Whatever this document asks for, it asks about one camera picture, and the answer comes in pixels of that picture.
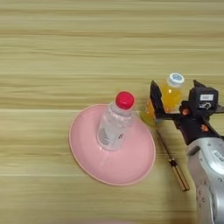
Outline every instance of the water bottle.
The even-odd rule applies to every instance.
[[[129,92],[120,92],[102,115],[97,133],[99,145],[107,151],[121,149],[127,128],[133,122],[132,106],[134,96]]]

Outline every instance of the bottle label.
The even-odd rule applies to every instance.
[[[116,151],[121,147],[124,138],[124,133],[121,129],[116,129],[110,125],[106,127],[102,125],[98,132],[98,139],[100,143],[105,146],[106,150]]]

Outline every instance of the pink bowl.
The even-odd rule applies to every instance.
[[[155,144],[145,124],[136,117],[117,151],[104,150],[96,140],[106,105],[81,111],[69,134],[72,153],[80,167],[93,178],[112,186],[127,186],[143,179],[156,156]]]

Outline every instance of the wood grain surface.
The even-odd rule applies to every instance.
[[[172,122],[161,129],[190,183],[181,192],[155,137],[146,179],[113,187],[90,178],[68,144],[79,111],[120,90],[144,105],[151,80],[173,71],[184,91],[198,79],[224,104],[221,0],[0,0],[0,223],[128,221],[196,224],[185,144]],[[221,133],[223,115],[212,125]]]

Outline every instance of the orange bottle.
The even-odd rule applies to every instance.
[[[181,103],[183,98],[181,87],[184,82],[185,78],[182,74],[171,73],[167,81],[159,85],[165,112],[171,113]],[[147,101],[146,107],[144,111],[141,111],[140,116],[146,124],[150,126],[155,125],[154,108],[151,100]]]

